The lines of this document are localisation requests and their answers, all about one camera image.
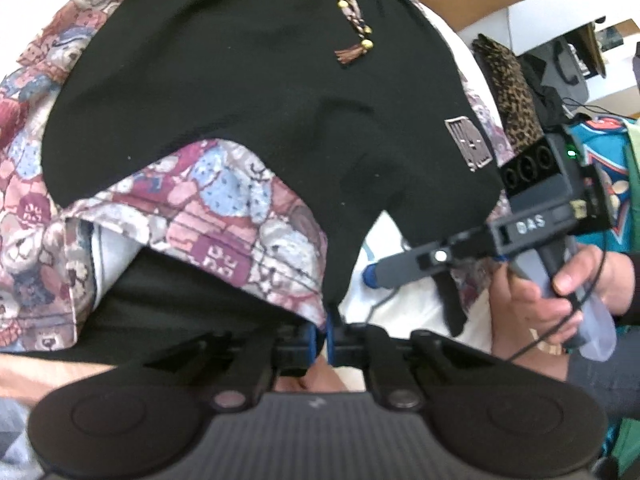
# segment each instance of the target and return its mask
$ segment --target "camera lens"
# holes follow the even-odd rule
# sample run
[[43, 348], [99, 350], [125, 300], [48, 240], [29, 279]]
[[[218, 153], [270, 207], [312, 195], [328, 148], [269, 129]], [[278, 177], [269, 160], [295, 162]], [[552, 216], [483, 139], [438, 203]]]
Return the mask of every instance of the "camera lens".
[[518, 161], [518, 173], [525, 182], [531, 182], [538, 176], [538, 168], [536, 161], [529, 155], [524, 156]]
[[504, 172], [504, 185], [507, 187], [507, 189], [513, 189], [518, 185], [518, 174], [515, 172], [515, 170], [508, 168]]
[[538, 156], [538, 164], [540, 168], [543, 170], [548, 170], [554, 164], [553, 155], [551, 155], [551, 150], [546, 146], [540, 146], [536, 152]]

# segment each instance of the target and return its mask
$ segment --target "braided drawstring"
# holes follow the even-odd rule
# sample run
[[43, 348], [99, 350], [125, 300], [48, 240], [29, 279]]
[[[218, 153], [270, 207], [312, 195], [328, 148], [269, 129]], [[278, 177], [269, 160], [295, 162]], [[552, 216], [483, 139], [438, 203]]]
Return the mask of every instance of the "braided drawstring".
[[347, 20], [349, 20], [351, 26], [360, 38], [360, 43], [356, 43], [345, 50], [335, 51], [338, 61], [343, 65], [348, 65], [360, 56], [364, 56], [373, 48], [373, 41], [369, 39], [369, 36], [373, 31], [365, 23], [356, 0], [338, 0], [338, 7], [340, 7], [342, 13], [345, 15]]

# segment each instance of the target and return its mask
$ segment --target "white light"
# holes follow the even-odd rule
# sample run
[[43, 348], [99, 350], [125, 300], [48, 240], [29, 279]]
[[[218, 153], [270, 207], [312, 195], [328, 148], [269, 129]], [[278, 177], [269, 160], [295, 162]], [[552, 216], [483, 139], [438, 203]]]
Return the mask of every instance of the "white light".
[[433, 257], [437, 262], [440, 262], [441, 264], [447, 261], [447, 253], [442, 249], [436, 251]]

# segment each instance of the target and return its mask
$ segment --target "gray ribbed panel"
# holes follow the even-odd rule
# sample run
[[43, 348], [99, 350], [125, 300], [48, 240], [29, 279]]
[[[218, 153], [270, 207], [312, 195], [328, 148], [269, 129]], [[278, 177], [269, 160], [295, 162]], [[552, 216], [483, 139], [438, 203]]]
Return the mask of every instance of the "gray ribbed panel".
[[216, 418], [188, 457], [145, 480], [498, 478], [450, 455], [417, 415], [388, 412], [362, 393], [267, 394], [253, 411]]

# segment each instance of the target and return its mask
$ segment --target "black circular pad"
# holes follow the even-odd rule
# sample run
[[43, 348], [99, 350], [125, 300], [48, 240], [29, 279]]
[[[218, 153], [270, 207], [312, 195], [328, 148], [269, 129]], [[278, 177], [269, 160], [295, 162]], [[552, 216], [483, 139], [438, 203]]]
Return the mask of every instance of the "black circular pad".
[[28, 434], [46, 468], [65, 478], [138, 478], [170, 463], [194, 441], [202, 409], [167, 386], [77, 384], [45, 397]]
[[449, 387], [432, 399], [441, 443], [469, 465], [508, 478], [555, 478], [588, 466], [607, 428], [591, 397], [551, 380]]

